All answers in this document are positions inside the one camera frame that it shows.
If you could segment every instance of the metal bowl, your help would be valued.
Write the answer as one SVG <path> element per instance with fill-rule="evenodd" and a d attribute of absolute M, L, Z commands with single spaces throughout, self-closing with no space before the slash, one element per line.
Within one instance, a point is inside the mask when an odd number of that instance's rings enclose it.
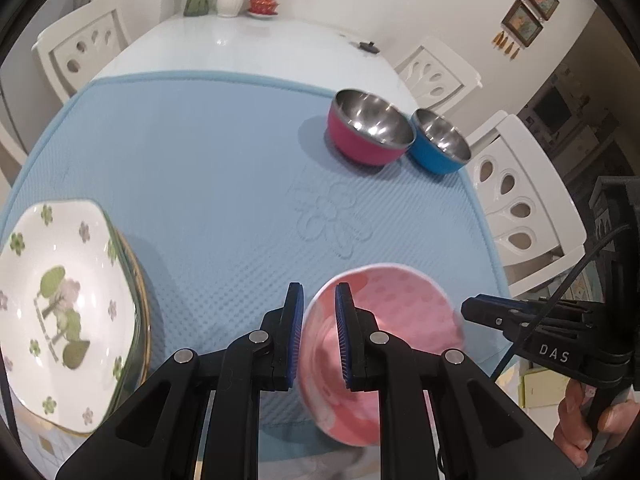
<path fill-rule="evenodd" d="M 400 157 L 415 141 L 411 123 L 384 99 L 360 90 L 341 90 L 329 111 L 329 134 L 349 158 L 381 166 Z"/>
<path fill-rule="evenodd" d="M 418 137 L 412 156 L 433 173 L 452 173 L 471 160 L 471 149 L 453 124 L 438 114 L 420 108 L 412 116 Z"/>

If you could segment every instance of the chair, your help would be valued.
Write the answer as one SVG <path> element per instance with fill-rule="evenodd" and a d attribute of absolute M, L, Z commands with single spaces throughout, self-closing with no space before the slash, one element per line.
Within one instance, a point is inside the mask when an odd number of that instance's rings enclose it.
<path fill-rule="evenodd" d="M 439 115 L 465 98 L 474 88 L 482 88 L 480 74 L 469 63 L 436 38 L 422 40 L 396 67 L 421 108 Z"/>
<path fill-rule="evenodd" d="M 0 124 L 0 208 L 4 207 L 11 191 L 11 183 L 6 173 L 11 173 L 12 177 L 17 176 L 26 159 L 27 154 Z"/>
<path fill-rule="evenodd" d="M 49 25 L 31 51 L 65 103 L 129 43 L 116 0 L 94 0 Z"/>
<path fill-rule="evenodd" d="M 467 137 L 466 166 L 504 266 L 540 262 L 511 283 L 519 296 L 584 256 L 586 231 L 558 172 L 515 115 L 498 112 Z M 561 250 L 561 256 L 549 256 Z"/>

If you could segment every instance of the white tabletop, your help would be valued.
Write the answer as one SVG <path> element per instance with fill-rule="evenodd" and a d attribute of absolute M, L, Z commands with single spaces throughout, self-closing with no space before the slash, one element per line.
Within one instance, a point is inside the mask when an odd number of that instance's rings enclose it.
<path fill-rule="evenodd" d="M 277 77 L 332 91 L 357 88 L 407 114 L 415 99 L 381 54 L 340 32 L 296 20 L 174 16 L 151 29 L 96 77 L 167 70 L 222 70 Z"/>

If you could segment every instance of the white plate with floral pattern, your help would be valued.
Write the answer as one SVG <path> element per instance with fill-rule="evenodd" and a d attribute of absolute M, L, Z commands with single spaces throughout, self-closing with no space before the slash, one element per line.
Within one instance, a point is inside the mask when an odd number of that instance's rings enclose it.
<path fill-rule="evenodd" d="M 94 202 L 25 211 L 0 253 L 0 344 L 9 384 L 30 412 L 91 433 L 119 391 L 136 307 Z"/>

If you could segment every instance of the blue bowl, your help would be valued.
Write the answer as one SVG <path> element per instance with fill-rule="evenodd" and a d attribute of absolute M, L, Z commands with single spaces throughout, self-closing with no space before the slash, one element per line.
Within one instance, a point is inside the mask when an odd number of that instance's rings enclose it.
<path fill-rule="evenodd" d="M 449 121 L 426 108 L 411 117 L 415 142 L 409 154 L 425 170 L 436 174 L 453 173 L 471 160 L 471 149 L 465 137 Z"/>

